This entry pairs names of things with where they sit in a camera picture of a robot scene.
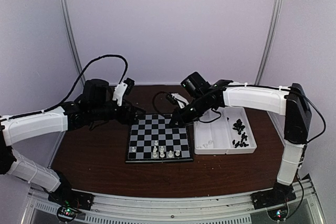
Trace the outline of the black grey chess board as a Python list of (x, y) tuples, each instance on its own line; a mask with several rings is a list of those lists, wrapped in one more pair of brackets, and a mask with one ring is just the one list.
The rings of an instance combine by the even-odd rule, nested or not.
[[(169, 125), (170, 114), (164, 116), (159, 114), (142, 114), (138, 124), (132, 124), (129, 128), (126, 163), (172, 163), (192, 162), (193, 151), (190, 141), (190, 134), (186, 127), (172, 128)], [(154, 142), (158, 141), (158, 157), (152, 157)], [(160, 158), (160, 146), (164, 146), (165, 157)], [(169, 158), (168, 152), (172, 150), (174, 157)]]

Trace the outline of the white queen chess piece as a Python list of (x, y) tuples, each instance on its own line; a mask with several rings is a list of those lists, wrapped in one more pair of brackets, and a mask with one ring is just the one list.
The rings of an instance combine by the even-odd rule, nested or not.
[(165, 152), (163, 150), (160, 151), (160, 158), (164, 158), (165, 157)]

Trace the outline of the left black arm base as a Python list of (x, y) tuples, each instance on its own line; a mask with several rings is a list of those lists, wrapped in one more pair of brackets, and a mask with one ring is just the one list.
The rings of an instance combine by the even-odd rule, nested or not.
[(90, 210), (94, 195), (73, 190), (67, 183), (61, 183), (55, 191), (46, 191), (48, 200), (74, 210)]

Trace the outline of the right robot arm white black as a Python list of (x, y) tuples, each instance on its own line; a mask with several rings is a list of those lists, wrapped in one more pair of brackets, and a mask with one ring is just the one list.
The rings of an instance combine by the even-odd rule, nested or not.
[(208, 110), (225, 107), (250, 108), (284, 116), (285, 148), (276, 187), (269, 192), (269, 199), (279, 204), (287, 198), (288, 187), (293, 183), (303, 161), (312, 117), (303, 87), (298, 83), (289, 87), (256, 86), (225, 79), (210, 84), (198, 72), (187, 76), (181, 86), (192, 97), (192, 101), (174, 109), (169, 122), (171, 127), (196, 122)]

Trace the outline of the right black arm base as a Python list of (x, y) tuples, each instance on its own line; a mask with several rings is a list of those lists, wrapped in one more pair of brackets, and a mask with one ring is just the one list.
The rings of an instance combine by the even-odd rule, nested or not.
[(293, 185), (285, 185), (278, 181), (274, 182), (274, 186), (271, 189), (257, 191), (251, 194), (251, 200), (255, 210), (286, 204), (295, 199), (296, 194)]

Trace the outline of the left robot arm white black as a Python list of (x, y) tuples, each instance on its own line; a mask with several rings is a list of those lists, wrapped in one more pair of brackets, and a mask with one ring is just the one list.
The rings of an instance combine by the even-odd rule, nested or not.
[(76, 197), (67, 180), (61, 178), (60, 173), (27, 159), (12, 148), (13, 144), (84, 126), (93, 130), (111, 120), (130, 125), (136, 113), (143, 112), (123, 98), (133, 87), (134, 81), (130, 78), (114, 89), (107, 81), (92, 79), (86, 81), (83, 93), (74, 101), (62, 102), (54, 109), (1, 118), (1, 174), (37, 184), (48, 192), (54, 192), (64, 205), (71, 205)]

